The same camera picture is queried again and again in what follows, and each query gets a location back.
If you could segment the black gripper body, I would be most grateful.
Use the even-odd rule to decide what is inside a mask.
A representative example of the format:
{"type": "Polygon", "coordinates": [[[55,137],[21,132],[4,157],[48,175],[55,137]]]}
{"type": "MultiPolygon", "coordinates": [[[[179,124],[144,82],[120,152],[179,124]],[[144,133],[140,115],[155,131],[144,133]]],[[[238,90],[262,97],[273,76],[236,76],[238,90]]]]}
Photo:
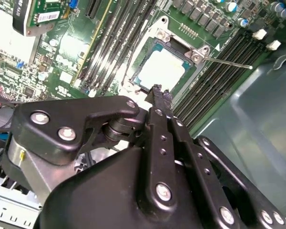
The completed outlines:
{"type": "Polygon", "coordinates": [[[123,150],[58,185],[37,229],[214,229],[169,150],[123,150]]]}

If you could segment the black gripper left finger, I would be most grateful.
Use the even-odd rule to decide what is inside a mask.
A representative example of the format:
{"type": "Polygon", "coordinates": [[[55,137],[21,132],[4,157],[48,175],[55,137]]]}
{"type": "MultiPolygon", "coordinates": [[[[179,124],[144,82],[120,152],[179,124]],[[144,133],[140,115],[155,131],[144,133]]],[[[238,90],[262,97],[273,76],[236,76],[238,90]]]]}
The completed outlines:
{"type": "Polygon", "coordinates": [[[149,110],[124,95],[24,103],[13,115],[10,160],[44,204],[50,193],[75,175],[78,155],[128,141],[149,153],[174,151],[167,122],[171,95],[152,87],[149,110]]]}

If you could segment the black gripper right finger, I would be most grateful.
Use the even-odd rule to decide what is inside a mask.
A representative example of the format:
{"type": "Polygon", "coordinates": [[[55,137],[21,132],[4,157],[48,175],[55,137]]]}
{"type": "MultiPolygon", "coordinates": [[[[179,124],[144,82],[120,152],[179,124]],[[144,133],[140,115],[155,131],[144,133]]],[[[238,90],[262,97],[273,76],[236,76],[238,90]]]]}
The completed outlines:
{"type": "Polygon", "coordinates": [[[169,130],[180,205],[164,228],[286,229],[279,210],[209,138],[192,138],[176,117],[169,130]]]}

